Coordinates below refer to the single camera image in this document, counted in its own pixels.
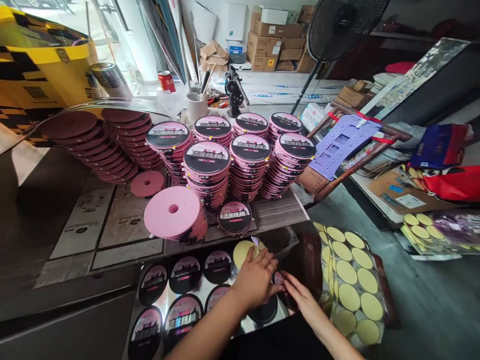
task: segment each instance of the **red bag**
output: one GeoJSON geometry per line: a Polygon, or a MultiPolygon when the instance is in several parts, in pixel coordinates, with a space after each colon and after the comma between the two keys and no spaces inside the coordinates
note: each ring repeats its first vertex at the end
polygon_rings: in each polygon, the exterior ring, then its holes
{"type": "Polygon", "coordinates": [[[480,202],[480,166],[455,166],[425,171],[426,187],[446,201],[480,202]]]}

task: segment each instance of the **plastic wrap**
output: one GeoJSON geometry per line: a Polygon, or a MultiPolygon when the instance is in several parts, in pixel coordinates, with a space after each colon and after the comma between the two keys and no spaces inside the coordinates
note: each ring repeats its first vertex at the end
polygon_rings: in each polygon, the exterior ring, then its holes
{"type": "Polygon", "coordinates": [[[433,225],[452,242],[480,244],[480,210],[438,211],[433,225]]]}

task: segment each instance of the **hand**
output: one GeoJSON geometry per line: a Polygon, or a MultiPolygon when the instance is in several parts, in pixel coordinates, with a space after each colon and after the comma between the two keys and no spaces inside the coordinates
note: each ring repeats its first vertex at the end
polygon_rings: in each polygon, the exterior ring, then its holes
{"type": "Polygon", "coordinates": [[[322,308],[315,301],[310,291],[297,278],[286,271],[281,271],[285,278],[283,285],[298,304],[298,309],[312,330],[319,336],[323,325],[330,324],[330,320],[322,308]]]}
{"type": "Polygon", "coordinates": [[[252,246],[248,250],[240,272],[230,288],[236,293],[245,311],[262,305],[280,290],[278,285],[270,283],[279,261],[274,259],[274,255],[266,248],[253,258],[254,249],[252,246]]]}

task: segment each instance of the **electric fan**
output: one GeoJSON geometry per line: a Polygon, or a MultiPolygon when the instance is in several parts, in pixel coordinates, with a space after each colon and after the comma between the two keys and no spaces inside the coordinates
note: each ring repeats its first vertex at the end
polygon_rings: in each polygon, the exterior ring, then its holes
{"type": "Polygon", "coordinates": [[[320,0],[308,26],[308,52],[316,61],[290,114],[293,114],[322,63],[355,48],[378,24],[390,0],[320,0]]]}

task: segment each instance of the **gray floor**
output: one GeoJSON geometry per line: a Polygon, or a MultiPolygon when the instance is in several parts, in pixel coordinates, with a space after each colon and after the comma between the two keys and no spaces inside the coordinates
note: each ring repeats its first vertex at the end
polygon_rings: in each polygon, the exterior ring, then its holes
{"type": "Polygon", "coordinates": [[[400,329],[387,329],[369,359],[478,359],[480,354],[480,257],[415,261],[393,232],[380,232],[339,186],[308,211],[321,221],[359,232],[382,260],[400,329]]]}

